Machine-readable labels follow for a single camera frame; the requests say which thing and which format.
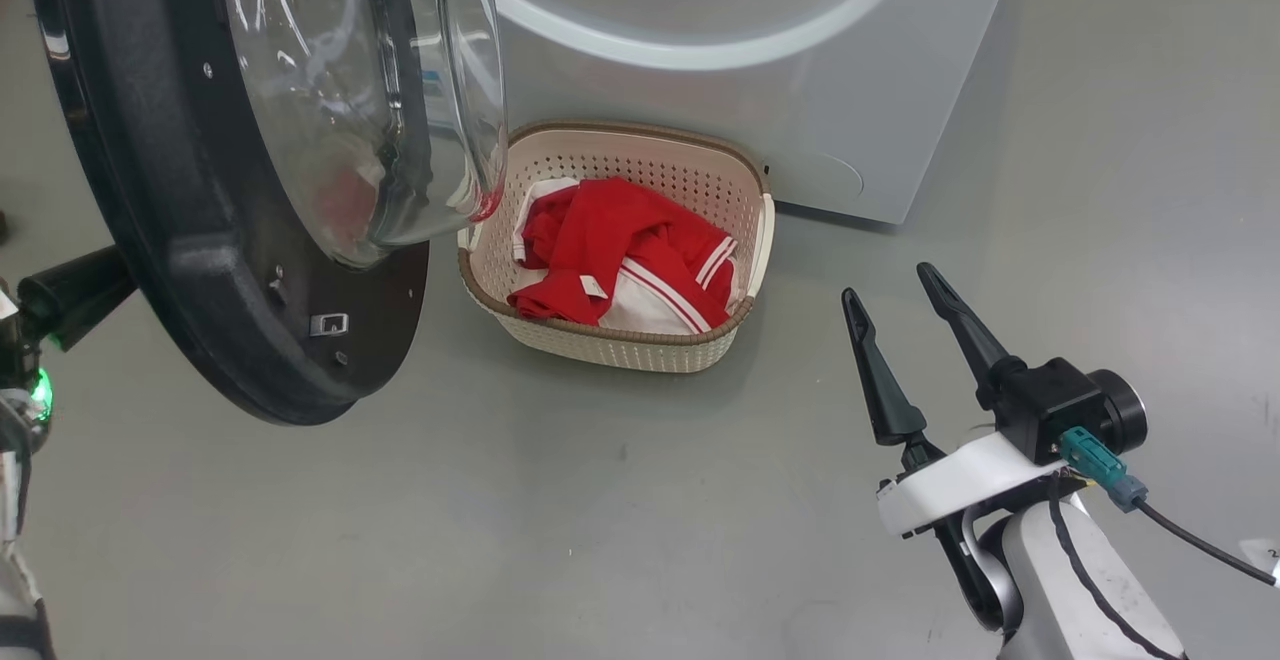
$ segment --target red clothing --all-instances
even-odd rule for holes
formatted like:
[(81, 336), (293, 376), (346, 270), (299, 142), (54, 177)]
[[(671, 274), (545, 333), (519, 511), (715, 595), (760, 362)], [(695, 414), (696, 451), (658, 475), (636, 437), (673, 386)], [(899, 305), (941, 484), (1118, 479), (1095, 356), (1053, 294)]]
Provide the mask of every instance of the red clothing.
[(547, 278), (508, 303), (526, 318), (600, 322), (618, 272), (708, 333), (727, 321), (735, 242), (691, 210), (621, 177), (585, 180), (532, 200), (522, 232), (526, 269)]

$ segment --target washing machine door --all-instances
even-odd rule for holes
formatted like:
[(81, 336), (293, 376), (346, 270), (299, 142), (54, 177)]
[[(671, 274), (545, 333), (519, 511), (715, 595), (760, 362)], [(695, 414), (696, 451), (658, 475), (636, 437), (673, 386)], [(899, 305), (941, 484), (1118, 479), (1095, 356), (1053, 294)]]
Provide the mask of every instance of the washing machine door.
[(493, 0), (36, 0), (77, 153), (165, 329), (323, 423), (412, 342), (429, 237), (495, 208)]

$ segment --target green light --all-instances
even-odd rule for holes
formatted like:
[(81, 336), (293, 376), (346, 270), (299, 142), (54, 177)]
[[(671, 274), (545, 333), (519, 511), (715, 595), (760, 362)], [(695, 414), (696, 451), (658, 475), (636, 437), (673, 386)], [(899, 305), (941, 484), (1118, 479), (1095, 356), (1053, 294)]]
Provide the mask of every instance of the green light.
[(54, 382), (49, 379), (49, 373), (45, 368), (40, 368), (40, 379), (36, 382), (36, 388), (31, 391), (31, 399), (40, 402), (45, 405), (45, 411), (40, 413), (37, 418), (38, 423), (47, 423), (50, 414), (54, 414)]

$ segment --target laundry basket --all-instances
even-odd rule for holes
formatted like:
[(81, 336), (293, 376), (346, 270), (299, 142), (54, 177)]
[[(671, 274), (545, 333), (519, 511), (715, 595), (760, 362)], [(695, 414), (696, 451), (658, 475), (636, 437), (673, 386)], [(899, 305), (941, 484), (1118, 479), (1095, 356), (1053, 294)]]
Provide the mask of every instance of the laundry basket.
[[(654, 335), (550, 318), (527, 321), (507, 304), (517, 265), (511, 235), (521, 201), (539, 180), (625, 177), (708, 219), (737, 242), (736, 294), (728, 322), (700, 335)], [(527, 347), (616, 368), (695, 373), (724, 356), (750, 315), (773, 246), (768, 183), (741, 151), (710, 137), (658, 127), (599, 122), (548, 122), (511, 139), (507, 189), (497, 212), (458, 233), (458, 265), (471, 297)]]

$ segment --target basket rim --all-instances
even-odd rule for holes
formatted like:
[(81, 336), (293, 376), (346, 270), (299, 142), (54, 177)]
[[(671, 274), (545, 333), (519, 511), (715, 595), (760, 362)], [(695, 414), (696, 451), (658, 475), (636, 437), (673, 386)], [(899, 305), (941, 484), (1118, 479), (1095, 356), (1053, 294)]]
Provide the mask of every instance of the basket rim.
[(545, 130), (584, 130), (584, 132), (609, 132), (613, 136), (622, 136), (622, 133), (630, 133), (631, 136), (648, 136), (655, 137), (655, 139), (672, 139), (676, 142), (687, 142), (687, 145), (699, 145), (701, 148), (718, 150), (722, 153), (731, 155), (732, 159), (746, 165), (750, 169), (751, 177), (755, 180), (755, 185), (759, 187), (760, 194), (771, 194), (769, 182), (765, 174), (762, 171), (759, 162), (755, 162), (745, 150), (739, 146), (732, 145), (727, 139), (719, 139), (719, 137), (704, 136), (700, 132), (690, 130), (676, 130), (671, 127), (659, 127), (658, 124), (645, 124), (640, 122), (594, 122), (593, 119), (559, 119), (558, 122), (531, 122), (520, 127), (516, 132), (511, 133), (507, 145), (516, 145), (525, 137), (534, 136), (538, 132)]
[[(765, 180), (764, 173), (760, 171), (760, 165), (755, 162), (755, 160), (750, 159), (742, 150), (737, 148), (736, 145), (731, 145), (723, 139), (717, 139), (717, 137), (701, 136), (701, 133), (698, 132), (673, 130), (673, 128), (655, 127), (655, 124), (566, 119), (566, 122), (534, 122), (525, 124), (525, 127), (520, 127), (516, 132), (511, 133), (509, 145), (516, 145), (516, 142), (525, 139), (525, 137), (535, 136), (535, 133), (545, 130), (630, 133), (631, 136), (654, 137), (654, 139), (672, 139), (676, 142), (686, 142), (686, 145), (699, 145), (708, 150), (717, 150), (746, 165), (751, 177), (755, 178), (755, 183), (759, 187), (765, 203), (772, 201), (769, 196), (769, 183)], [(531, 321), (531, 318), (520, 317), (516, 308), (507, 304), (506, 299), (498, 301), (497, 297), (489, 295), (484, 288), (480, 288), (480, 281), (476, 280), (475, 271), (471, 269), (471, 249), (467, 249), (467, 247), (458, 247), (458, 271), (461, 271), (462, 283), (467, 287), (467, 292), (470, 292), (471, 297), (474, 297), (477, 303), (483, 304), (485, 310), (489, 310), (490, 313), (504, 315), (504, 317), (515, 318), (515, 321), (522, 324), (531, 324), (532, 326), (558, 329), (558, 331), (572, 333), (572, 335), (577, 336), (590, 336), (595, 338), (595, 340), (634, 342), (634, 344), (637, 345), (694, 347), (705, 345), (708, 342), (717, 342), (719, 338), (735, 333), (740, 324), (746, 321), (746, 317), (751, 313), (751, 308), (755, 304), (754, 297), (744, 297), (728, 321), (723, 322), (718, 327), (710, 329), (709, 333), (699, 333), (698, 335), (636, 333), (630, 331), (630, 329), (585, 326), (585, 324), (573, 324), (562, 321), (562, 318)]]

